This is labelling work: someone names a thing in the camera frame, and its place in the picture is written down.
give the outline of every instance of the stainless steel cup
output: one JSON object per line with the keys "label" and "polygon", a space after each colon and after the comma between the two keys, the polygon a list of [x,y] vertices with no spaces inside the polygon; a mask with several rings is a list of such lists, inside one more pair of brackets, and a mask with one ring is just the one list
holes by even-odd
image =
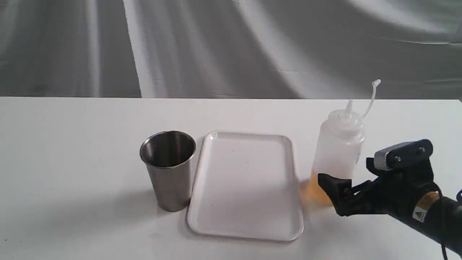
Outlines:
{"label": "stainless steel cup", "polygon": [[179,211],[191,199],[191,158],[196,143],[179,131],[157,133],[144,141],[140,157],[146,164],[161,209]]}

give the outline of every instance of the squeeze bottle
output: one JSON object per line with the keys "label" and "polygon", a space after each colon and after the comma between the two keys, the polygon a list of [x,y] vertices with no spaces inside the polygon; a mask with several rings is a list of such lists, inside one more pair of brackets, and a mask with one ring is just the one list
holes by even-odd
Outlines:
{"label": "squeeze bottle", "polygon": [[361,147],[366,138],[363,118],[372,107],[376,88],[381,80],[372,83],[373,92],[369,106],[363,116],[353,111],[353,100],[345,109],[332,111],[321,125],[316,145],[307,195],[322,205],[332,205],[327,194],[318,185],[318,174],[326,173],[339,179],[352,179],[358,163]]}

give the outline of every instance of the oil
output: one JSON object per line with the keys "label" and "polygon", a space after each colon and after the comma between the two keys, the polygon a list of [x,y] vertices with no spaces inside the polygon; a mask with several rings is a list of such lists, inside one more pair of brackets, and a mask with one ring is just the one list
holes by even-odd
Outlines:
{"label": "oil", "polygon": [[311,172],[309,182],[300,187],[300,199],[302,204],[306,205],[310,202],[316,202],[322,206],[332,206],[329,196],[318,184],[318,174],[314,171]]}

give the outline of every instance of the fabric backdrop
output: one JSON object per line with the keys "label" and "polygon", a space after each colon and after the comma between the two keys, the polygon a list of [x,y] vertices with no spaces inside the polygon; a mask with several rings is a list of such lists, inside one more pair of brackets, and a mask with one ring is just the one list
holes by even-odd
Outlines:
{"label": "fabric backdrop", "polygon": [[462,98],[460,0],[0,0],[0,94]]}

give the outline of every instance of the plastic tray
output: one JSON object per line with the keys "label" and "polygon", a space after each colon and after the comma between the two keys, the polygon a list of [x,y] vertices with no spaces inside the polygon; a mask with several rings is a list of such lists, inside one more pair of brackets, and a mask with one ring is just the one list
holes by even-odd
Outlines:
{"label": "plastic tray", "polygon": [[200,234],[292,241],[303,232],[292,142],[285,136],[205,136],[187,221]]}

